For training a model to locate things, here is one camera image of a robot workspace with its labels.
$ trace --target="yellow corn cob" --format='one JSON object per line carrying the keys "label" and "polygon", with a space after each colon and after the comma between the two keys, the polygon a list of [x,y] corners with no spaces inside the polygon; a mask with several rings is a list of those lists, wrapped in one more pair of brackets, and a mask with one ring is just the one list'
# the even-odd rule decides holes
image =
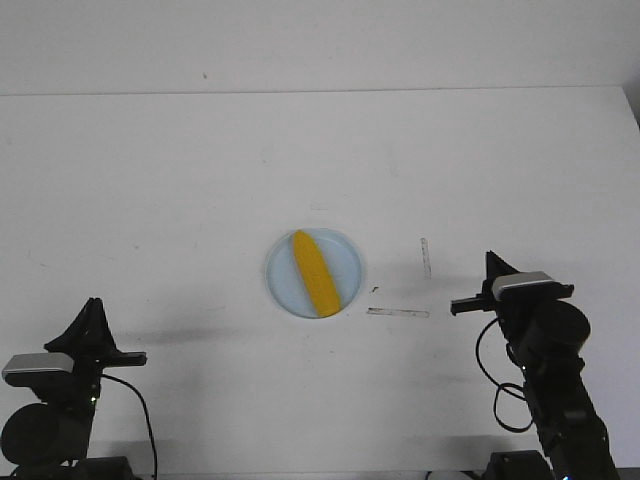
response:
{"label": "yellow corn cob", "polygon": [[293,256],[318,316],[328,317],[338,313],[340,296],[315,240],[298,230],[293,234],[292,242]]}

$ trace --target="light blue plate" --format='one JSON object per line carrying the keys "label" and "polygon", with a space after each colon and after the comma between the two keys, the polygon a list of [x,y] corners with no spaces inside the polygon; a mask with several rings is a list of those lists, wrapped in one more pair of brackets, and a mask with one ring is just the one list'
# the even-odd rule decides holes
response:
{"label": "light blue plate", "polygon": [[[355,298],[362,282],[360,256],[351,241],[326,228],[304,228],[315,240],[340,295],[340,310]],[[305,318],[319,318],[304,286],[293,256],[291,237],[280,239],[267,261],[267,285],[276,302],[284,309]]]}

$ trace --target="tape mark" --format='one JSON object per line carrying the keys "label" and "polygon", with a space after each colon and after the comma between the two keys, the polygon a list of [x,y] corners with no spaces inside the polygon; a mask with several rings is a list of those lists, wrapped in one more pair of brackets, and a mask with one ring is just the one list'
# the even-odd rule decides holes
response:
{"label": "tape mark", "polygon": [[422,264],[424,265],[424,278],[431,278],[431,260],[429,259],[429,243],[426,238],[420,239],[422,245]]}
{"label": "tape mark", "polygon": [[426,310],[403,310],[399,308],[369,308],[369,315],[389,315],[392,317],[417,317],[429,318],[429,312]]}

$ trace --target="white table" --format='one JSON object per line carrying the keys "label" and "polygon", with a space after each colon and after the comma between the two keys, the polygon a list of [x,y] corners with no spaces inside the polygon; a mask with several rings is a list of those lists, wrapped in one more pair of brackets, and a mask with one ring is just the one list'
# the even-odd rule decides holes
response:
{"label": "white table", "polygon": [[[586,385],[618,465],[638,465],[639,155],[619,88],[2,97],[0,353],[41,351],[100,296],[118,346],[149,354],[110,373],[146,395],[163,472],[481,468],[537,447],[493,420],[473,358],[491,317],[448,313],[493,249],[576,284]],[[327,320],[265,288],[269,249],[305,226],[365,263]],[[483,354],[519,380],[497,331]],[[2,422],[34,400],[1,394]],[[150,470],[120,386],[104,383],[93,440]]]}

